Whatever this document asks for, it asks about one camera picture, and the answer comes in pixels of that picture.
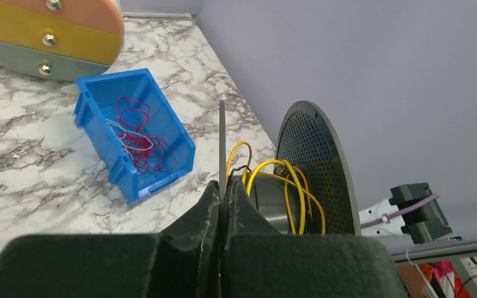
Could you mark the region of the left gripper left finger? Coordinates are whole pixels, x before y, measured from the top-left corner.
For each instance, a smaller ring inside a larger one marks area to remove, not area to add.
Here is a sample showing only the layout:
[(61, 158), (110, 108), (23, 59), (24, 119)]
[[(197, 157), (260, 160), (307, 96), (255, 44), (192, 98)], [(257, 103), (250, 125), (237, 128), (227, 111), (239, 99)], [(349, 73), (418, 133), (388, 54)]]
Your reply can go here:
[(219, 187), (160, 233), (24, 235), (0, 253), (0, 297), (217, 297)]

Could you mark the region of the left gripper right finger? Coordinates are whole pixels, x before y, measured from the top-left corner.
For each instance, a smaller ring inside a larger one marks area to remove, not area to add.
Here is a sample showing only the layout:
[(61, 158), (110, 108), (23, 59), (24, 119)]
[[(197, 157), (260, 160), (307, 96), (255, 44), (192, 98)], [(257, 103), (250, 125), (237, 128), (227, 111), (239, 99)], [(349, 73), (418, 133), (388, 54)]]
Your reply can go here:
[(404, 297), (390, 252), (374, 238), (277, 232), (249, 203), (245, 186), (227, 187), (225, 297)]

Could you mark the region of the black cable spool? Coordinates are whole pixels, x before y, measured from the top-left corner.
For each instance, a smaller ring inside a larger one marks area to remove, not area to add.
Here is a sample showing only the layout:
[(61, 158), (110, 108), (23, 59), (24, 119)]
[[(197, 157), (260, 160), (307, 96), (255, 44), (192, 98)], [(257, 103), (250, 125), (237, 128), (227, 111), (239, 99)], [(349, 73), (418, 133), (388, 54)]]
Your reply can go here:
[(311, 101), (294, 103), (281, 124), (274, 157), (252, 165), (241, 141), (225, 154), (224, 185), (245, 187), (247, 202), (283, 234), (361, 235), (352, 177), (339, 137)]

